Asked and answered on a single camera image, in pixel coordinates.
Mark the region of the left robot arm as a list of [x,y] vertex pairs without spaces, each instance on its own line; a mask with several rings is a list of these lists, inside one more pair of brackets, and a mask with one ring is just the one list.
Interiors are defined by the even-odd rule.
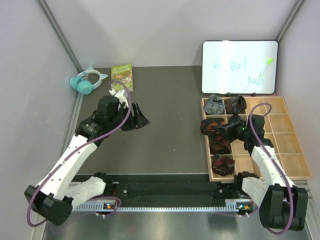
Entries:
[[28,202],[28,225],[38,226],[32,223],[31,212],[60,226],[79,205],[97,196],[109,198],[114,187],[104,173],[98,172],[78,185],[70,184],[104,139],[119,129],[132,131],[149,123],[138,103],[131,102],[129,97],[103,96],[92,115],[80,122],[67,149],[52,170],[36,186],[29,185],[26,188],[24,196]]

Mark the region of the dark orange floral tie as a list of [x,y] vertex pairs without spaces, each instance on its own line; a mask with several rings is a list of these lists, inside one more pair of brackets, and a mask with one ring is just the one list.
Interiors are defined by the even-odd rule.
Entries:
[[219,134],[214,131],[214,126],[225,125],[225,119],[222,117],[210,117],[203,119],[200,123],[200,132],[207,136],[220,135],[226,137],[227,134]]

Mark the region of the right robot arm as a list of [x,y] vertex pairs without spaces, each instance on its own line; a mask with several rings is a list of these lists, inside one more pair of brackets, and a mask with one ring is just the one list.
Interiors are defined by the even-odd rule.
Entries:
[[308,193],[286,174],[272,141],[265,137],[264,126],[264,116],[256,114],[248,120],[233,115],[229,123],[222,118],[204,119],[200,131],[213,140],[215,151],[211,169],[217,175],[231,174],[235,161],[222,154],[229,143],[242,141],[262,176],[248,171],[238,173],[234,177],[234,194],[239,198],[249,196],[258,208],[262,226],[274,234],[301,231],[305,227]]

